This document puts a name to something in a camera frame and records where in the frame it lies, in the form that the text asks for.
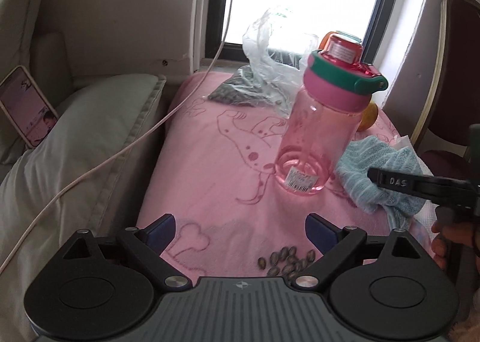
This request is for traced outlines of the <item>right hand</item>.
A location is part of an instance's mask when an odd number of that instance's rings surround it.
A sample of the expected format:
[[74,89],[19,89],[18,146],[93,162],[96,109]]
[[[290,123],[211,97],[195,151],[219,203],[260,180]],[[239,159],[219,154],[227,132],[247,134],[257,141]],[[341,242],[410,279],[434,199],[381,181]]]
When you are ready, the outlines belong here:
[[454,244],[470,249],[473,249],[473,246],[479,247],[479,228],[474,224],[444,224],[437,219],[433,223],[431,231],[436,234],[436,238],[431,243],[433,260],[442,270],[447,268],[448,255],[452,254],[451,249]]

